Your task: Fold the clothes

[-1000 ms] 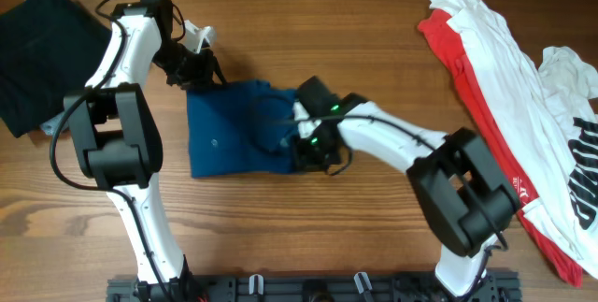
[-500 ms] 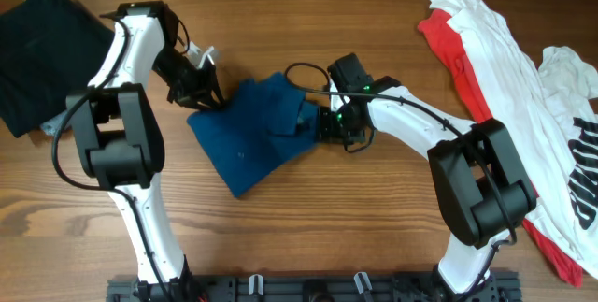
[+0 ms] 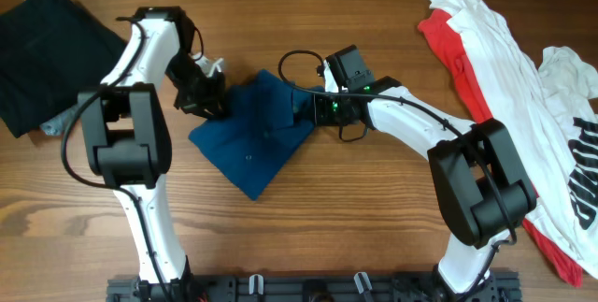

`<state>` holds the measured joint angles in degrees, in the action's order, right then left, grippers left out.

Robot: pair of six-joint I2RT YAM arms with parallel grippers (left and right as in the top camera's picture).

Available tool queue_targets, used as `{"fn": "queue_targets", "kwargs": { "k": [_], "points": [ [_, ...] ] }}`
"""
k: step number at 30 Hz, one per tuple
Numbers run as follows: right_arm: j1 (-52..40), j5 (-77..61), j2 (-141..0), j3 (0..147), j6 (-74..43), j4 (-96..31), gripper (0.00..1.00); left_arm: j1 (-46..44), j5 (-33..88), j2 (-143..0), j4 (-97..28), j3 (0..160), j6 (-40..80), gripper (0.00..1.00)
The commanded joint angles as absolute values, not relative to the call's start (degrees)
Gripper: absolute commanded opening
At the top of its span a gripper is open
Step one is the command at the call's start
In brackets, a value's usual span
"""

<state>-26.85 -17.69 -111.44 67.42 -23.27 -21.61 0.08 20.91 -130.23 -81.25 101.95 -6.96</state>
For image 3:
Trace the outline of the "blue polo shirt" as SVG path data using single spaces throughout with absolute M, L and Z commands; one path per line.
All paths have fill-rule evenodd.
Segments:
M 225 95 L 223 120 L 207 120 L 189 140 L 249 199 L 255 201 L 315 129 L 311 93 L 262 70 Z

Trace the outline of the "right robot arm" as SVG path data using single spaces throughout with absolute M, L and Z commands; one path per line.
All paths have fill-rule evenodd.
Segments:
M 343 128 L 361 122 L 423 156 L 450 231 L 428 287 L 437 301 L 493 296 L 491 262 L 517 242 L 517 229 L 536 207 L 536 193 L 505 125 L 453 117 L 415 97 L 391 77 L 375 78 L 356 46 L 320 57 L 324 90 L 315 97 L 316 123 Z

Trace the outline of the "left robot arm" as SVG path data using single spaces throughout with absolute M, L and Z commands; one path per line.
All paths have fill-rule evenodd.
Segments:
M 119 199 L 139 257 L 136 277 L 108 282 L 107 300 L 206 301 L 169 211 L 172 141 L 157 91 L 169 78 L 175 108 L 222 119 L 225 77 L 219 61 L 192 53 L 199 31 L 181 7 L 141 7 L 127 21 L 132 37 L 120 60 L 98 87 L 79 93 L 74 117 L 90 169 Z

